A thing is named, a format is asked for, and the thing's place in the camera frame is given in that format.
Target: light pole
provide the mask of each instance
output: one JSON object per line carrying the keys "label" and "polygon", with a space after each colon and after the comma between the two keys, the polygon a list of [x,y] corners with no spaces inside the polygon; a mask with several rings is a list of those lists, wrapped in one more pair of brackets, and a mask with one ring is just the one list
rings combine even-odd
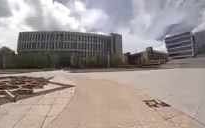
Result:
{"label": "light pole", "polygon": [[110,51],[107,51],[107,68],[110,68]]}

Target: concrete ground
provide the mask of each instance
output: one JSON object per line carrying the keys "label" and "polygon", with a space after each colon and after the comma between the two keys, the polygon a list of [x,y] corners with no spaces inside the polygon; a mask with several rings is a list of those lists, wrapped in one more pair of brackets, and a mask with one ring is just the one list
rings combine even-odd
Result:
{"label": "concrete ground", "polygon": [[132,85],[205,124],[205,69],[87,73]]}
{"label": "concrete ground", "polygon": [[199,72],[205,74],[204,70],[198,69],[87,74],[50,71],[19,74],[59,76],[56,82],[72,81],[71,83],[76,83],[77,91],[68,105],[68,100],[65,100],[64,104],[67,106],[62,107],[58,107],[56,101],[63,103],[66,99],[64,97],[70,93],[63,95],[61,91],[55,91],[51,92],[52,94],[40,95],[39,99],[28,98],[30,102],[26,99],[27,101],[5,104],[0,108],[0,128],[205,128],[175,108],[152,109],[142,101],[154,97],[163,99],[192,117],[195,113],[195,117],[202,117],[197,119],[205,123],[201,120],[205,119],[205,88],[200,86],[205,77],[197,76]]}
{"label": "concrete ground", "polygon": [[52,128],[205,128],[172,107],[150,108],[153,99],[126,84],[67,75],[77,91]]}
{"label": "concrete ground", "polygon": [[[41,73],[25,75],[51,77],[59,72]],[[50,128],[50,123],[65,109],[76,89],[68,86],[74,83],[61,76],[50,81],[54,83],[34,90],[34,94],[19,96],[17,102],[1,105],[0,128]]]}

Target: wall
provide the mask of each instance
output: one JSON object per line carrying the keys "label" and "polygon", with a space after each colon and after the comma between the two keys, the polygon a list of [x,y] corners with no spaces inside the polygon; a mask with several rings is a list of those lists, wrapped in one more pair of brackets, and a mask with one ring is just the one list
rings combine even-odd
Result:
{"label": "wall", "polygon": [[195,55],[205,55],[205,31],[194,33]]}

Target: distant building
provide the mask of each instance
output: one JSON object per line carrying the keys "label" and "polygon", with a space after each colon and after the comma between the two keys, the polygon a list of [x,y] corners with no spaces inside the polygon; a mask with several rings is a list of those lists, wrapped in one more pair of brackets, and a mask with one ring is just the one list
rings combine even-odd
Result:
{"label": "distant building", "polygon": [[205,31],[168,36],[165,43],[169,56],[173,59],[205,56]]}
{"label": "distant building", "polygon": [[67,31],[20,32],[18,54],[59,52],[80,58],[122,57],[122,36]]}
{"label": "distant building", "polygon": [[205,55],[205,31],[200,31],[194,33],[195,41],[195,55],[204,56]]}
{"label": "distant building", "polygon": [[194,36],[192,32],[185,32],[165,38],[170,58],[185,58],[194,56]]}
{"label": "distant building", "polygon": [[124,58],[128,65],[136,65],[139,67],[158,66],[167,62],[168,54],[153,50],[152,47],[148,47],[143,52],[134,54],[125,53]]}

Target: white cloud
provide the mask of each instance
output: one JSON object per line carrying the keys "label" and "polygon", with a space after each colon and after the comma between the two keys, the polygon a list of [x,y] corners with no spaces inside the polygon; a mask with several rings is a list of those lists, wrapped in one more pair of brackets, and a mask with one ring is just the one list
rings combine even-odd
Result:
{"label": "white cloud", "polygon": [[[172,27],[173,24],[183,24],[183,28],[196,26],[200,6],[205,2],[131,0],[129,4],[120,0],[123,3],[113,4],[109,0],[59,1],[67,4],[53,0],[0,0],[0,3],[5,3],[0,4],[0,8],[4,9],[0,11],[0,46],[15,50],[20,31],[71,30],[119,32],[123,34],[125,52],[141,51],[145,47],[162,44],[154,39],[182,30]],[[165,47],[162,45],[157,49],[165,50]]]}

